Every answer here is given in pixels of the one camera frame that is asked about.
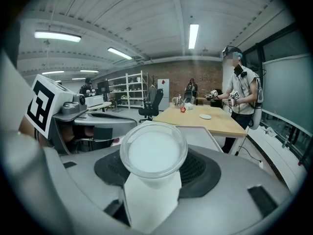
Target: black pants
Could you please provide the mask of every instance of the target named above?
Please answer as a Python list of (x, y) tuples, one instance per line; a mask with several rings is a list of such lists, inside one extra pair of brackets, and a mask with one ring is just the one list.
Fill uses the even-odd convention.
[[(239, 123), (239, 125), (243, 128), (246, 129), (247, 126), (249, 125), (251, 118), (253, 114), (250, 115), (243, 115), (243, 114), (237, 114), (237, 113), (232, 113), (231, 117)], [(229, 153), (231, 147), (233, 146), (235, 142), (235, 139), (233, 138), (226, 138), (225, 140), (225, 145), (223, 146), (222, 150), (224, 153)]]

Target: fluorescent light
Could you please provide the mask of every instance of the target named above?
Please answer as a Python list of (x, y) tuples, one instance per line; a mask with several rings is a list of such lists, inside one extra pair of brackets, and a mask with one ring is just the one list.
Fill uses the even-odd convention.
[(43, 72), (42, 75), (53, 74), (53, 73), (63, 73), (63, 72), (64, 70), (48, 71), (48, 72)]
[(116, 50), (116, 49), (113, 49), (112, 47), (111, 47), (111, 48), (108, 48), (108, 51), (110, 51), (110, 52), (112, 52), (112, 53), (114, 53), (114, 54), (117, 54), (117, 55), (119, 55), (119, 56), (121, 56), (121, 57), (124, 57), (124, 58), (126, 58), (126, 59), (128, 59), (128, 60), (131, 60), (131, 59), (132, 59), (132, 57), (130, 57), (130, 56), (128, 56), (128, 55), (126, 55), (126, 54), (124, 54), (124, 53), (122, 53), (122, 52), (120, 52), (120, 51), (118, 51), (118, 50)]
[(98, 73), (99, 71), (98, 70), (80, 70), (80, 72), (93, 72), (93, 73)]
[(194, 49), (198, 35), (199, 24), (191, 24), (189, 32), (189, 49)]
[(73, 35), (73, 34), (57, 32), (57, 31), (36, 30), (35, 38), (49, 38), (49, 39), (59, 39), (59, 40), (79, 42), (82, 37)]

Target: white plastic cup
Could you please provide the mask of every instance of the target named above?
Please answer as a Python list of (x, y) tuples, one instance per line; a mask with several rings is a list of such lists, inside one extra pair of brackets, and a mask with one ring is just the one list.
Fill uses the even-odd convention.
[(151, 188), (169, 184), (187, 157), (186, 138), (172, 125), (149, 122), (126, 134), (120, 157), (126, 169)]

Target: wooden table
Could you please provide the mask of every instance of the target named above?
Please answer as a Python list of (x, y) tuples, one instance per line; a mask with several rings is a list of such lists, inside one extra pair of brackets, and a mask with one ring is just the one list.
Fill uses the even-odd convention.
[[(208, 114), (212, 119), (200, 118), (200, 114)], [(247, 132), (221, 108), (211, 106), (196, 106), (193, 110), (181, 112), (179, 108), (171, 105), (164, 112), (156, 116), (153, 121), (173, 125), (203, 126), (212, 135), (235, 138), (230, 154), (235, 155), (238, 147), (242, 145)]]
[(103, 102), (102, 104), (87, 107), (89, 111), (99, 110), (102, 109), (103, 112), (105, 112), (104, 108), (109, 107), (112, 103), (111, 102)]
[(198, 100), (206, 100), (205, 97), (197, 96), (196, 97), (196, 105), (198, 105)]

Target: brick wall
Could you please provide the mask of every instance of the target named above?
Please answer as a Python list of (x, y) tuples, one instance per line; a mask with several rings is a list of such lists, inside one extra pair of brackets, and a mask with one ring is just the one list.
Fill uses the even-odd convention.
[(215, 61), (175, 61), (168, 63), (158, 63), (142, 65), (122, 71), (117, 71), (93, 81), (96, 84), (105, 79), (125, 76), (125, 73), (136, 74), (148, 73), (149, 84), (152, 83), (152, 75), (155, 76), (155, 84), (158, 79), (170, 79), (170, 99), (181, 94), (184, 89), (194, 78), (198, 85), (199, 96), (208, 94), (213, 89), (222, 89), (223, 69), (221, 62)]

